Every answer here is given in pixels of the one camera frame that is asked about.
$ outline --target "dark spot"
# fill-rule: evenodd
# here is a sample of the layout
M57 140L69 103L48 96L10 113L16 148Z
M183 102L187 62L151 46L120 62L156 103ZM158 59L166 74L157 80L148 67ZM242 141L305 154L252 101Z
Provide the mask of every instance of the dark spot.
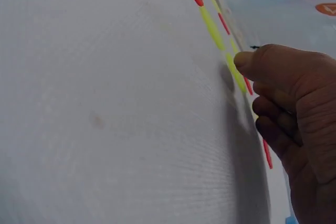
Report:
M89 115L89 121L95 129L102 130L105 126L104 120L101 118L101 116L95 112L91 112Z

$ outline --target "white mesh surface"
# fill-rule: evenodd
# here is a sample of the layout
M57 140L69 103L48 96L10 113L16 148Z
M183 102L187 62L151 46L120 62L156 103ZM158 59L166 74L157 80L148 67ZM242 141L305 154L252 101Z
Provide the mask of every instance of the white mesh surface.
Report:
M0 222L268 223L220 56L193 0L0 0Z

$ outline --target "fingernail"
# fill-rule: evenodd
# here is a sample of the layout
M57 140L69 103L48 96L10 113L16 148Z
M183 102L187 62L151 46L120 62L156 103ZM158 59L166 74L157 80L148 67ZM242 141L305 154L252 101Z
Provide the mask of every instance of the fingernail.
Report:
M243 67L247 64L249 64L249 62L252 59L252 52L239 52L236 54L235 59L234 59L234 63L236 65L237 68Z

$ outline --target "finger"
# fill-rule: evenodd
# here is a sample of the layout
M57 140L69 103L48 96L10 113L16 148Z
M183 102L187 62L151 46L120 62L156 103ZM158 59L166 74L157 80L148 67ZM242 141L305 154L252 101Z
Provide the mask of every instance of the finger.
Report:
M260 82L254 82L253 89L258 95L266 97L284 110L296 113L295 100L286 93Z
M291 163L296 154L299 152L300 147L293 143L293 141L291 141L290 138L284 134L275 123L265 116L260 116L257 119L256 127L268 145L281 160L283 168L288 176L294 176L294 170L291 167Z
M336 62L330 57L279 45L238 53L235 65L248 79L280 89L296 101L336 78Z
M297 145L302 146L298 124L290 114L265 97L258 97L252 104L253 111L259 116L266 116L277 124Z

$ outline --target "skin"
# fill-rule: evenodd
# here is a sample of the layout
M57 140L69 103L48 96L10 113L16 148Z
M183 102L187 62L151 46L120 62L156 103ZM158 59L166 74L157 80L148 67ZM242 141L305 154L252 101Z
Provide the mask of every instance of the skin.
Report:
M288 174L299 223L336 223L336 61L266 45L235 65L255 82L256 126Z

